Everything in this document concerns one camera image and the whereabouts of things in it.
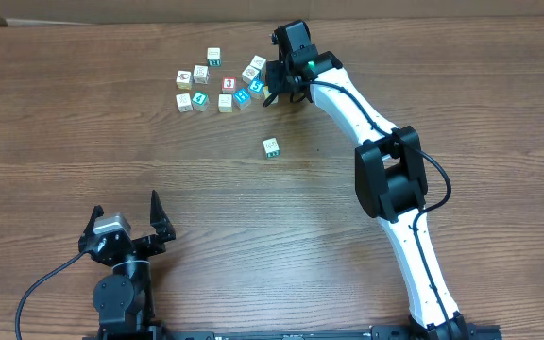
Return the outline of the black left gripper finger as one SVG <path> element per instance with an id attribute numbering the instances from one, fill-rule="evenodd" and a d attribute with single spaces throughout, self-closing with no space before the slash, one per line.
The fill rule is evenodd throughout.
<path id="1" fill-rule="evenodd" d="M 104 210 L 100 205 L 96 205 L 93 207 L 93 211 L 91 214 L 91 217 L 89 219 L 89 222 L 83 231 L 83 236 L 93 236 L 94 235 L 94 225 L 96 222 L 96 219 L 99 217 L 102 217 L 104 215 Z"/>
<path id="2" fill-rule="evenodd" d="M 153 190 L 151 193 L 150 225 L 155 229 L 157 238 L 161 242 L 169 242 L 176 239 L 175 229 L 163 209 L 156 190 Z"/>

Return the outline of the white block red drawing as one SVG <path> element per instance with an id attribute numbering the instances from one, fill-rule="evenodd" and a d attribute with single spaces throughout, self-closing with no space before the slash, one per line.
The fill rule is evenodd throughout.
<path id="1" fill-rule="evenodd" d="M 264 140 L 263 149 L 267 158 L 275 158 L 280 154 L 280 147 L 276 138 Z"/>

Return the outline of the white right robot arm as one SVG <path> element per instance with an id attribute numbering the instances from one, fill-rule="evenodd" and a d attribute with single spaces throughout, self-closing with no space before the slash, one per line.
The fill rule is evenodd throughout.
<path id="1" fill-rule="evenodd" d="M 412 127 L 397 127 L 367 102 L 332 52 L 317 50 L 304 21 L 278 26 L 270 39 L 279 57 L 266 65 L 270 95 L 264 104 L 280 94 L 308 100 L 353 141 L 356 195 L 393 248 L 415 328 L 429 338 L 458 338 L 463 317 L 442 277 L 427 226 L 429 212 L 441 205 L 425 201 L 424 164 L 435 169 L 440 164 L 421 149 Z"/>

